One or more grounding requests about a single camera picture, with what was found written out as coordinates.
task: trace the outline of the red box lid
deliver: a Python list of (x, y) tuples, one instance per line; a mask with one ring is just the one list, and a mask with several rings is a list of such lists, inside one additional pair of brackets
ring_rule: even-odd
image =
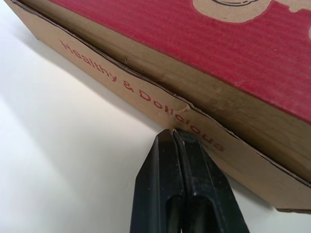
[(311, 123), (311, 0), (50, 0)]

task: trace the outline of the corrugated cardboard edge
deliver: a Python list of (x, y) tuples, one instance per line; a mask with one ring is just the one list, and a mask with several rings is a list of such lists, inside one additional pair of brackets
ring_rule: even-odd
[(151, 119), (166, 128), (197, 134), (223, 171), (277, 209), (311, 209), (309, 183), (244, 143), (185, 99), (114, 61), (19, 1), (5, 1), (39, 40)]

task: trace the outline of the black plastic object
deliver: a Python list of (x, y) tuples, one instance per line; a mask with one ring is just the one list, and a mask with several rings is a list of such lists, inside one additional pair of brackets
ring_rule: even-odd
[(198, 140), (164, 130), (135, 183), (130, 233), (248, 233), (225, 175)]

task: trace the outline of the box side panel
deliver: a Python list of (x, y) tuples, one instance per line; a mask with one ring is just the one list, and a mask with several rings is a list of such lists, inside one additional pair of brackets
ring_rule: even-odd
[(117, 61), (189, 100), (244, 141), (311, 182), (308, 123), (48, 0), (23, 2), (78, 33)]

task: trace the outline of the white table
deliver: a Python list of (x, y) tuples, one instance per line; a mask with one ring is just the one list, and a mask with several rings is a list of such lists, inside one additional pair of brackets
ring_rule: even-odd
[[(128, 233), (163, 129), (37, 41), (0, 1), (0, 232)], [(311, 233), (230, 179), (252, 233)]]

